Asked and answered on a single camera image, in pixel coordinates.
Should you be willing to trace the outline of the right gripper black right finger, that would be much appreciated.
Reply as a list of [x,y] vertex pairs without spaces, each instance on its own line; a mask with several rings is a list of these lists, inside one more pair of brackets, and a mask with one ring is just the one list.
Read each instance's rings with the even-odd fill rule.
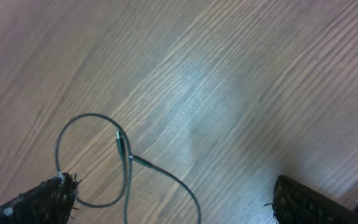
[[271,203],[279,224],[358,224],[351,210],[287,175],[277,177]]

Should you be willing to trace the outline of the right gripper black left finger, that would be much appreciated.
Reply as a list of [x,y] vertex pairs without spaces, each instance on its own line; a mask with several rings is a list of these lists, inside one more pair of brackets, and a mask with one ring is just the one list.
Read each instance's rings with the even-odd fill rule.
[[66,224],[78,194],[76,175],[59,173],[0,205],[0,224]]

